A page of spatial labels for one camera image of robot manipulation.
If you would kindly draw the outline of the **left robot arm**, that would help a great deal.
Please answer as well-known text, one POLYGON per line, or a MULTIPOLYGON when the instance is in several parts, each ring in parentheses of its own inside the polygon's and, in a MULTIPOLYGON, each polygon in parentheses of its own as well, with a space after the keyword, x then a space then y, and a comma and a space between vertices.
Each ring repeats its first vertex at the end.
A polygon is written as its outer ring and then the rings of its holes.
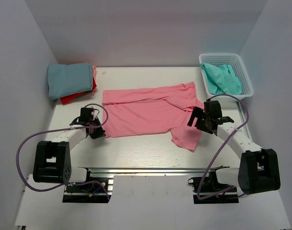
POLYGON ((70 128, 49 141, 40 141, 36 147, 33 179, 38 183, 84 183, 88 169, 73 168, 70 152, 85 138, 97 139, 105 136, 98 119, 99 110, 83 107, 80 116, 70 128))

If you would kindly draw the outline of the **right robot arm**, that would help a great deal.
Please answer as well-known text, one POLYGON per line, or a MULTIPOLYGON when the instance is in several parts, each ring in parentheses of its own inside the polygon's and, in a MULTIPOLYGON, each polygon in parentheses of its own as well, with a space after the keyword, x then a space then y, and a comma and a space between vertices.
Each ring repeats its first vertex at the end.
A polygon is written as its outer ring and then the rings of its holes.
POLYGON ((204 108, 194 107, 188 126, 214 134, 223 140, 198 183, 197 194, 203 185, 210 185, 214 193, 197 197, 200 200, 219 196, 233 188, 239 187, 245 195, 279 190, 281 187, 277 153, 273 149, 264 149, 251 141, 233 119, 223 116, 218 101, 207 100, 204 108), (212 168, 213 161, 225 146, 229 146, 239 157, 237 168, 212 168))

